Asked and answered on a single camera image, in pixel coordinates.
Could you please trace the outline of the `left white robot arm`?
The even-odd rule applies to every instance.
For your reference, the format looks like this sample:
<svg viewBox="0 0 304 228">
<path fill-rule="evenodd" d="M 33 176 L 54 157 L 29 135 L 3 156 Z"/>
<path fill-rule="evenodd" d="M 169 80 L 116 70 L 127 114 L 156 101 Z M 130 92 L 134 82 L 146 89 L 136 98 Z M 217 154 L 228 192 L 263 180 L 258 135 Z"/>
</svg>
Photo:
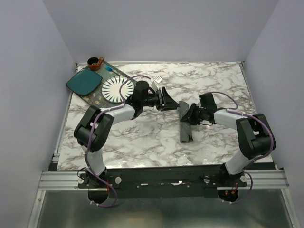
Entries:
<svg viewBox="0 0 304 228">
<path fill-rule="evenodd" d="M 90 106 L 74 130 L 74 137 L 85 150 L 85 162 L 90 173 L 89 182 L 96 188 L 105 183 L 106 166 L 103 161 L 102 147 L 113 125 L 136 119 L 144 107 L 156 107 L 157 110 L 170 111 L 179 108 L 179 104 L 167 93 L 166 89 L 155 91 L 148 82 L 138 81 L 133 93 L 123 104 L 109 109 Z"/>
</svg>

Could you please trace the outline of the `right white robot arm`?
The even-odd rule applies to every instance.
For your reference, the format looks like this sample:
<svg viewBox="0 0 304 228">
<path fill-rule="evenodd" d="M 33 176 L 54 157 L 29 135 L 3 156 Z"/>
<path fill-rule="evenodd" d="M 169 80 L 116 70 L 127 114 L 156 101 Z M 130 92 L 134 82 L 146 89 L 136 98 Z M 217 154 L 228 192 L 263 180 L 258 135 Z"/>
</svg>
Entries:
<svg viewBox="0 0 304 228">
<path fill-rule="evenodd" d="M 236 107 L 218 108 L 213 92 L 207 92 L 199 96 L 200 106 L 180 103 L 180 122 L 191 126 L 207 121 L 211 125 L 222 125 L 237 132 L 239 150 L 221 165 L 218 175 L 219 182 L 229 186 L 253 163 L 269 156 L 276 149 L 276 140 L 264 114 L 237 112 L 238 104 L 231 96 L 223 92 L 218 94 L 231 99 Z"/>
</svg>

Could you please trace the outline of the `grey cloth napkin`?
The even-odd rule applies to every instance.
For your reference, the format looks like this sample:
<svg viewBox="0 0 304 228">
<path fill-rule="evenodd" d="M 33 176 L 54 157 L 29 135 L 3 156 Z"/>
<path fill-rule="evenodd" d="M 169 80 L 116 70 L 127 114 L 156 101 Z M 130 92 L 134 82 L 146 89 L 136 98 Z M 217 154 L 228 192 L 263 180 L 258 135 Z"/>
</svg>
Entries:
<svg viewBox="0 0 304 228">
<path fill-rule="evenodd" d="M 179 101 L 179 119 L 180 119 L 180 142 L 190 143 L 193 141 L 191 125 L 188 122 L 182 122 L 182 117 L 189 110 L 189 104 L 184 101 Z"/>
</svg>

